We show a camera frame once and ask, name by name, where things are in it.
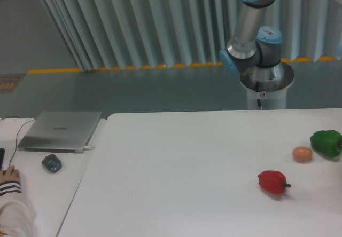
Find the person's hand on mouse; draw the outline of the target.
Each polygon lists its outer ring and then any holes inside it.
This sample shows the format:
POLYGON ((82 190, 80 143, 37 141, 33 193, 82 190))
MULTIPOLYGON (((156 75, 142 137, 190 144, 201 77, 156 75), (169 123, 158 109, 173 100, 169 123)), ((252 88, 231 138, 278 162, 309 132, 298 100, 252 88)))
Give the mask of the person's hand on mouse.
POLYGON ((21 182, 19 170, 14 165, 0 171, 0 183, 5 184, 9 182, 21 182))

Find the cream striped sleeve forearm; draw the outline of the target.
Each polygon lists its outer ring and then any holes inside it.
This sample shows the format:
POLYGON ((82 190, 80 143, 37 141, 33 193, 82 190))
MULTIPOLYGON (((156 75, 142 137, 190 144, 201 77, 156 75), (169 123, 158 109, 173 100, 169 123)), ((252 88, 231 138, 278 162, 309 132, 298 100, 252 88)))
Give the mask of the cream striped sleeve forearm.
POLYGON ((18 181, 1 183, 1 236, 34 236, 30 206, 18 181))

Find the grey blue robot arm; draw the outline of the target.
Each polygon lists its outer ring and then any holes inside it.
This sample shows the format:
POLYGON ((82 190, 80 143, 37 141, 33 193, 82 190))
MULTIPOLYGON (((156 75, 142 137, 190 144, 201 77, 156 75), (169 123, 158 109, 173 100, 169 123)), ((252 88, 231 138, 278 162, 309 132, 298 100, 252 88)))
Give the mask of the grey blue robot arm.
POLYGON ((227 47, 219 52, 220 60, 226 71, 238 74, 261 64, 263 52, 257 42, 257 35, 266 8, 275 0, 241 0, 238 21, 227 47))

